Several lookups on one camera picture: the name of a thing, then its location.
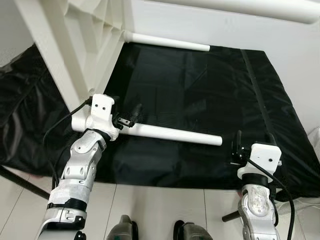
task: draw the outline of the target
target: white floor tile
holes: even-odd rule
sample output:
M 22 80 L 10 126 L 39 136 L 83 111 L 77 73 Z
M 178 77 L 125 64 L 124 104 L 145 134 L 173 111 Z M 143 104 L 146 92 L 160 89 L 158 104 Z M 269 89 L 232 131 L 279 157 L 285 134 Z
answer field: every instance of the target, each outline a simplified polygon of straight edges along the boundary
M 0 234 L 0 240 L 33 240 L 46 208 L 47 200 L 24 189 Z
M 18 176 L 27 180 L 29 175 L 22 171 L 18 171 L 12 168 L 9 168 L 10 171 L 14 172 Z M 2 176 L 0 176 L 0 232 L 2 231 L 10 213 L 12 212 L 23 188 L 16 185 L 12 181 L 9 181 Z
M 205 209 L 207 219 L 207 230 L 215 239 L 243 239 L 243 224 L 241 219 L 222 222 L 224 215 L 230 214 L 238 209 L 240 197 L 236 191 L 205 190 Z M 279 217 L 277 229 L 280 239 L 286 240 L 288 236 L 290 215 Z M 292 240 L 304 240 L 299 218 L 295 218 Z
M 172 240 L 177 220 L 206 228 L 204 191 L 117 185 L 106 236 L 121 215 L 137 222 L 139 240 Z
M 115 184 L 94 183 L 86 209 L 85 228 L 82 230 L 88 240 L 104 239 L 115 191 Z
M 51 190 L 51 177 L 31 176 L 29 181 L 47 192 Z M 87 207 L 85 229 L 82 230 L 88 239 L 104 238 L 115 190 L 115 184 L 97 182 L 94 184 Z M 47 200 L 24 189 L 0 235 L 0 240 L 33 240 L 42 223 L 47 204 Z M 17 226 L 21 228 L 19 231 L 14 231 Z
M 298 211 L 306 240 L 320 239 L 320 209 L 308 207 Z
M 207 230 L 216 239 L 243 239 L 240 219 L 222 222 L 224 215 L 238 209 L 239 196 L 235 191 L 205 190 Z

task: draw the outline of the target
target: white shelf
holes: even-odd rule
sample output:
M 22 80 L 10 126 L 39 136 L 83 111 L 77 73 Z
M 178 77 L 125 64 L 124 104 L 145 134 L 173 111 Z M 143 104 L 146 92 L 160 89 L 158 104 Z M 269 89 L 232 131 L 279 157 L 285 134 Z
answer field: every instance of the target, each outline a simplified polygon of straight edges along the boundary
M 124 44 L 122 0 L 15 2 L 69 110 L 102 93 Z

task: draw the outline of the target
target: white pipe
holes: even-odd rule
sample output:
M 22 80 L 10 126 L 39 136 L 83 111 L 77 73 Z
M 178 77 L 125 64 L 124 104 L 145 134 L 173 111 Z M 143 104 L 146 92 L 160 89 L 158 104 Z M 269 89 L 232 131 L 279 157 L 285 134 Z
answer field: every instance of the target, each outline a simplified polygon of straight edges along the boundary
M 149 0 L 282 19 L 304 24 L 319 20 L 320 4 L 309 0 Z
M 177 49 L 190 49 L 190 50 L 203 51 L 203 52 L 210 51 L 209 45 L 173 40 L 173 39 L 168 39 L 163 37 L 143 35 L 143 34 L 138 34 L 130 31 L 125 31 L 123 37 L 127 43 L 133 42 L 133 43 L 139 43 L 139 44 L 150 44 L 150 45 L 157 45 L 157 46 L 163 46 L 163 47 L 170 47 L 170 48 L 177 48 Z
M 120 133 L 139 137 L 165 139 L 196 144 L 207 144 L 215 146 L 222 145 L 222 137 L 220 136 L 214 136 L 191 131 L 183 131 L 160 126 L 151 126 L 140 123 L 136 123 L 131 128 L 124 126 Z

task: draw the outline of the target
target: robotic arm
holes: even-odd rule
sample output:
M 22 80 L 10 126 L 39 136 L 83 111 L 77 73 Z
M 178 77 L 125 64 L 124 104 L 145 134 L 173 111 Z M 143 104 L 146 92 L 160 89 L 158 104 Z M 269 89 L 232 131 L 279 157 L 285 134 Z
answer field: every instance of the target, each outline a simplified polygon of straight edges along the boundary
M 243 182 L 242 199 L 238 203 L 238 211 L 224 216 L 222 220 L 228 222 L 241 217 L 244 240 L 280 240 L 274 225 L 275 208 L 270 200 L 269 183 L 273 180 L 247 161 L 250 159 L 273 175 L 280 163 L 281 150 L 272 135 L 268 136 L 269 142 L 254 143 L 250 149 L 242 146 L 241 138 L 239 131 L 233 156 L 238 163 L 246 163 L 237 171 Z
M 110 137 L 87 130 L 71 146 L 59 185 L 51 191 L 48 206 L 36 239 L 85 240 L 87 205 L 94 185 L 97 164 Z

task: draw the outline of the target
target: black fabric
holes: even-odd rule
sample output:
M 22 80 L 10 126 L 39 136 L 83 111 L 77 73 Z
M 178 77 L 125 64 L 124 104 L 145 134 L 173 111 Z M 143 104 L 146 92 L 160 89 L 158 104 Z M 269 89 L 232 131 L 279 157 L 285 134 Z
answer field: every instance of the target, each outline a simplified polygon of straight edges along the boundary
M 264 52 L 245 53 L 282 151 L 282 167 L 275 176 L 296 197 L 320 196 L 319 161 L 276 71 Z M 12 89 L 15 97 L 9 100 L 7 95 L 0 102 L 0 162 L 32 174 L 51 175 L 41 140 L 68 110 L 35 46 L 8 66 L 0 68 L 0 90 Z M 211 46 L 210 52 L 196 52 L 125 44 L 105 93 L 120 97 L 122 117 L 141 103 L 139 123 L 221 135 L 223 144 L 120 135 L 108 144 L 97 166 L 96 179 L 102 182 L 239 189 L 238 167 L 230 164 L 234 135 L 238 130 L 266 131 L 240 49 Z M 79 136 L 72 132 L 70 122 L 49 138 L 52 159 L 64 151 L 59 174 L 69 157 L 66 146 Z
M 268 114 L 266 106 L 265 106 L 265 101 L 264 101 L 264 98 L 263 98 L 263 96 L 261 94 L 260 87 L 259 87 L 259 85 L 257 83 L 256 75 L 255 75 L 255 72 L 254 72 L 254 70 L 252 68 L 252 64 L 250 62 L 250 59 L 248 57 L 248 54 L 247 54 L 246 50 L 241 49 L 241 53 L 242 53 L 243 60 L 245 62 L 245 65 L 246 65 L 246 68 L 247 68 L 251 83 L 252 83 L 252 87 L 253 87 L 253 90 L 254 90 L 254 94 L 255 94 L 256 100 L 257 100 L 257 102 L 259 104 L 259 109 L 261 111 L 261 114 L 262 114 L 262 117 L 263 117 L 263 120 L 264 120 L 266 131 L 269 134 L 272 134 L 272 136 L 273 136 L 273 135 L 275 135 L 275 130 L 274 130 L 273 125 L 271 124 L 270 117 L 269 117 L 269 114 Z

